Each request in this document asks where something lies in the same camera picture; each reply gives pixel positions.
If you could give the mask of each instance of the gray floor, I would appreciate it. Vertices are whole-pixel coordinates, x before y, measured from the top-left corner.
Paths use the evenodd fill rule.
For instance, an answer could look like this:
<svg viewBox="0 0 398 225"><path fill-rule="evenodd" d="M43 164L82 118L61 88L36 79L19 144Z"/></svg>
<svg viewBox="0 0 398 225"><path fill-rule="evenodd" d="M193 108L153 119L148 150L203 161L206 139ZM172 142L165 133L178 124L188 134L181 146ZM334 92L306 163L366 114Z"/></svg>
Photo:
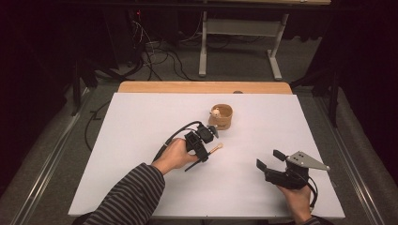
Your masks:
<svg viewBox="0 0 398 225"><path fill-rule="evenodd" d="M237 38L253 40L253 37ZM318 43L319 40L302 43L298 38L282 42L277 59L285 82L292 82L305 74ZM265 55L265 46L271 46L271 39L250 43L232 41L222 49L218 47L224 45L223 41L209 42L214 48L208 49L205 78L197 76L199 46L188 44L192 43L179 48L166 44L161 47L178 54L185 73L192 79L273 81ZM156 58L152 56L151 60L154 70L163 80L181 80L175 73L170 55L162 62L166 54L157 49L152 50L150 46L148 51L156 53ZM148 75L149 69L143 67L130 78L145 81ZM71 224L73 217L68 216L68 210L90 156L84 142L84 131L92 115L90 111L97 110L111 99L117 87L117 82L99 80L98 88L86 90L85 105L74 117L70 116L71 94L67 94L68 104L40 135L1 199L0 224ZM344 219L335 220L335 224L396 224L397 186L363 134L343 91L339 93L338 128L334 128L326 117L327 99L312 97L310 90L310 87L300 87L294 92L298 95L324 162L333 168L329 176L346 215ZM100 118L105 114L106 107L98 113ZM87 129L87 139L91 146L97 138L101 122L102 120L91 121ZM38 177L42 177L41 172L48 178L48 183L35 183Z"/></svg>

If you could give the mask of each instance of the white tabletop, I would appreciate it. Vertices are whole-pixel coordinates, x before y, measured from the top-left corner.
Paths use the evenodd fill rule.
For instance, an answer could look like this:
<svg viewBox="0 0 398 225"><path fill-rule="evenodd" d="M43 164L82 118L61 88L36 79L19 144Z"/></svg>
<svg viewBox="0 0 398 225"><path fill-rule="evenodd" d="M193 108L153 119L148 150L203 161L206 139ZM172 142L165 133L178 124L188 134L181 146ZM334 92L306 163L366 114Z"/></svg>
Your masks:
<svg viewBox="0 0 398 225"><path fill-rule="evenodd" d="M150 164L174 132L192 121L206 125L211 107L219 103L234 109L232 126L220 131L220 138L205 147L209 151L223 143L224 148L188 172L183 168L167 173L166 188L153 216L289 217L282 193L265 181L255 166L256 159L278 171L284 170L285 163L272 155L274 149L286 155L303 151L322 159L297 97L272 94L116 93L69 214L94 211L126 173L142 162ZM313 213L343 218L328 173L310 170L310 176L319 189Z"/></svg>

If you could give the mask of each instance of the hand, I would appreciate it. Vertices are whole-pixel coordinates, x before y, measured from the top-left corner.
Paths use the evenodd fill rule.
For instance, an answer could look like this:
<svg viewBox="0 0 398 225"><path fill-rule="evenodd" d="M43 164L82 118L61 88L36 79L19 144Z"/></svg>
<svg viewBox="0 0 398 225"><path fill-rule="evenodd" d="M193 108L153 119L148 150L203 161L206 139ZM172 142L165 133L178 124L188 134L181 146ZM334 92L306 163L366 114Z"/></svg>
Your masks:
<svg viewBox="0 0 398 225"><path fill-rule="evenodd" d="M188 154L184 139L173 139L163 154L152 162L152 166L158 168L165 175L172 169L179 169L197 159L197 156Z"/></svg>
<svg viewBox="0 0 398 225"><path fill-rule="evenodd" d="M311 190L308 186L302 189L287 189L284 187L276 186L283 193L287 201L292 217L296 224L302 224L310 219L310 198Z"/></svg>

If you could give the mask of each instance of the wire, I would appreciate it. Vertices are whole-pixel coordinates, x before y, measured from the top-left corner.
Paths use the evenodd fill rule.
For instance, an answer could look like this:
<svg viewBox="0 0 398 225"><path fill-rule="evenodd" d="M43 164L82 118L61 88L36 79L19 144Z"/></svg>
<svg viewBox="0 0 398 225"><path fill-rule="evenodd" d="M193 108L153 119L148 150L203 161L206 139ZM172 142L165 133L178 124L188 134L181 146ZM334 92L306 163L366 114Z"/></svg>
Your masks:
<svg viewBox="0 0 398 225"><path fill-rule="evenodd" d="M170 136L170 138L167 139L167 141L161 146L161 149L159 150L158 154L156 154L156 156L153 158L153 161L156 161L156 160L161 156L161 154L163 154L164 150L166 150L166 148L167 148L167 146L169 145L169 143L173 140L173 138L174 138L178 133L180 133L181 131L184 131L185 129L187 129L188 127L190 127L190 126L192 126L192 125L194 125L194 124L202 125L202 122L200 122L200 121L193 121L193 122L190 122L188 125L182 127L182 128L179 129L178 131L176 131L176 133L174 133L172 136Z"/></svg>
<svg viewBox="0 0 398 225"><path fill-rule="evenodd" d="M169 52L173 53L176 56L176 59L179 62L179 68L181 70L181 73L184 74L184 77L179 76L178 73L176 72L176 64L174 64L174 68L175 68L175 73L182 79L188 80L188 81L193 81L193 82L200 82L199 80L195 80L195 79L191 79L190 77L188 77L188 75L184 72L184 70L182 69L182 62L178 57L178 54L176 52L174 52L173 50L168 50Z"/></svg>
<svg viewBox="0 0 398 225"><path fill-rule="evenodd" d="M317 201L317 199L318 199L318 187L316 186L315 181L313 180L313 178L311 178L311 176L308 176L308 177L311 179L311 181L314 183L316 190L315 190L314 187L313 187L306 179L304 179L304 177L302 177L298 172L295 172L295 171L293 171L293 170L291 170L291 169L290 169L289 171L292 172L292 173L294 173L294 174L295 174L296 176L298 176L301 180L303 180L303 181L306 183L306 185L310 188L310 190L313 192L314 198L313 198L313 201L310 203L310 210L313 211L314 208L315 208L316 201Z"/></svg>
<svg viewBox="0 0 398 225"><path fill-rule="evenodd" d="M111 102L111 100L105 102L104 104L102 104L97 110L95 111L90 111L91 113L93 113L90 117L90 119L88 120L87 124L85 125L85 129L84 129L84 141L85 141L85 145L87 146L88 150L90 152L93 151L93 148L90 146L90 144L88 143L88 139L87 139L87 131L88 131L88 127L91 123L92 120L94 120L95 117L97 117L98 113L100 112L100 110L105 107L107 104L109 104Z"/></svg>
<svg viewBox="0 0 398 225"><path fill-rule="evenodd" d="M180 41L179 41L180 43L181 43L181 42L185 42L185 41L190 41L190 40L192 40L192 39L196 39L196 38L199 38L200 36L202 36L202 35L196 36L196 34L199 32L200 24L202 24L202 19L203 19L203 13L200 14L199 23L198 23L198 25L197 25L197 27L196 27L196 30L195 30L195 32L193 33L193 35L192 35L191 37L188 37L187 39L180 40Z"/></svg>

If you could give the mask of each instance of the striped sleeve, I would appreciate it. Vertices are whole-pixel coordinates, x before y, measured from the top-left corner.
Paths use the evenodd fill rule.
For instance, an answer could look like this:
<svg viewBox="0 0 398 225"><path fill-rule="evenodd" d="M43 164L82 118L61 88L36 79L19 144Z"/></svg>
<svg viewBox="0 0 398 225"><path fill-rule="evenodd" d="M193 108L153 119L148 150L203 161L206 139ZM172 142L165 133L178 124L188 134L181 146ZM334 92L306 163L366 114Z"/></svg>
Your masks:
<svg viewBox="0 0 398 225"><path fill-rule="evenodd" d="M163 190L161 172L142 163L111 189L84 225L146 224L158 206Z"/></svg>
<svg viewBox="0 0 398 225"><path fill-rule="evenodd" d="M320 224L321 223L316 217L311 217L310 219L305 221L305 223L303 223L302 225L320 225Z"/></svg>

